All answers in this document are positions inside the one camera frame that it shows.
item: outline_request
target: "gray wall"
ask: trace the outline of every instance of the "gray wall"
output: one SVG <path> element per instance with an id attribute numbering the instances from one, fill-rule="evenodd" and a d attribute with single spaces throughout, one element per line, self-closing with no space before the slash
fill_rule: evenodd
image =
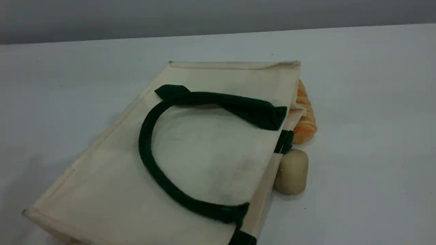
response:
<path id="1" fill-rule="evenodd" d="M 0 0 L 0 43 L 436 22 L 436 0 Z"/>

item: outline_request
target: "soap bar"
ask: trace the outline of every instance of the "soap bar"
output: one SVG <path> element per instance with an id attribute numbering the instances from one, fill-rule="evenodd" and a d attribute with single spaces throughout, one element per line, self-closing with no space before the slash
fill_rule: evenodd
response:
<path id="1" fill-rule="evenodd" d="M 292 149 L 283 155 L 274 186 L 285 195 L 297 195 L 306 188 L 309 158 L 302 150 Z"/>

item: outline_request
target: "green fabric strap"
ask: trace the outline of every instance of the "green fabric strap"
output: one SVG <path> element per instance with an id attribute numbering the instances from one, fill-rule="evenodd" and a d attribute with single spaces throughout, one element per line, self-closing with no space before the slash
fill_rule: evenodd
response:
<path id="1" fill-rule="evenodd" d="M 292 148 L 292 140 L 294 139 L 294 131 L 282 130 L 279 139 L 277 140 L 274 153 L 286 154 Z"/>
<path id="2" fill-rule="evenodd" d="M 285 106 L 274 107 L 271 103 L 235 95 L 212 92 L 190 92 L 179 85 L 163 85 L 155 90 L 162 101 L 153 107 L 145 117 L 139 135 L 139 153 L 141 160 L 158 185 L 176 202 L 199 215 L 220 220 L 224 223 L 236 223 L 235 233 L 240 229 L 242 220 L 248 211 L 249 203 L 227 206 L 194 199 L 176 187 L 157 165 L 153 153 L 152 133 L 160 115 L 174 105 L 218 104 L 231 113 L 266 130 L 279 130 L 286 117 Z"/>

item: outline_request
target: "cream canvas bag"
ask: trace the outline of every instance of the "cream canvas bag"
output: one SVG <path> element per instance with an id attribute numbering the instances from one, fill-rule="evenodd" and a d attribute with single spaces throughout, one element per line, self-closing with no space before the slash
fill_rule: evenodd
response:
<path id="1" fill-rule="evenodd" d="M 235 230 L 197 215 L 170 198 L 138 154 L 144 118 L 165 84 L 286 106 L 282 129 L 305 113 L 296 104 L 299 62 L 171 62 L 23 214 L 65 243 L 226 245 Z M 250 202 L 241 230 L 257 237 L 281 154 L 281 130 L 259 129 L 219 106 L 173 106 L 153 130 L 152 150 L 165 175 L 198 200 Z"/>

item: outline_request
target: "white surface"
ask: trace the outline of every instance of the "white surface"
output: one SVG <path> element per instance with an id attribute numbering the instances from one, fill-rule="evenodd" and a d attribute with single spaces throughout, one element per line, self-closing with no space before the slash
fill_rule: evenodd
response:
<path id="1" fill-rule="evenodd" d="M 0 242 L 53 244 L 21 210 L 168 60 L 297 59 L 308 186 L 274 194 L 259 244 L 435 244 L 435 44 L 426 24 L 0 46 Z"/>

